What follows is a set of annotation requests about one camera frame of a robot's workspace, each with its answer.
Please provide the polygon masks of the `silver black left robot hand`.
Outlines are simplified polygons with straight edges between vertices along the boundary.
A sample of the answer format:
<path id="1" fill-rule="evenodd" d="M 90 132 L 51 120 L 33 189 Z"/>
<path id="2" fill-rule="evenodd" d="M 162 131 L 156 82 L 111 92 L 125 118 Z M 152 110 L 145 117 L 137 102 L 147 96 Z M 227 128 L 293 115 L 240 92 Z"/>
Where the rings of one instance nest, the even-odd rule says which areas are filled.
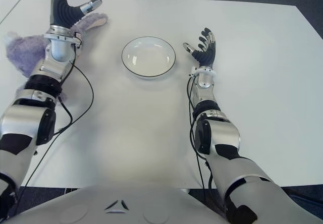
<path id="1" fill-rule="evenodd" d="M 80 6 L 73 7 L 67 0 L 51 0 L 50 25 L 70 29 L 88 13 L 96 10 L 102 0 L 90 0 Z"/>

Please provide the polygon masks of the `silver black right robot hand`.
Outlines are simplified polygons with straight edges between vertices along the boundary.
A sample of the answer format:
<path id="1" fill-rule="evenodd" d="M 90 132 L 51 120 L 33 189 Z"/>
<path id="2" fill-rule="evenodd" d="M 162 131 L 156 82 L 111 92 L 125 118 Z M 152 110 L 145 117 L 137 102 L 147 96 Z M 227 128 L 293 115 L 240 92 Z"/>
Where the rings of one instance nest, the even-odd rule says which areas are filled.
<path id="1" fill-rule="evenodd" d="M 210 29 L 205 27 L 201 32 L 201 36 L 199 36 L 199 41 L 201 42 L 198 45 L 199 50 L 186 42 L 183 43 L 183 47 L 199 63 L 200 67 L 213 68 L 216 57 L 216 40 L 214 34 Z"/>

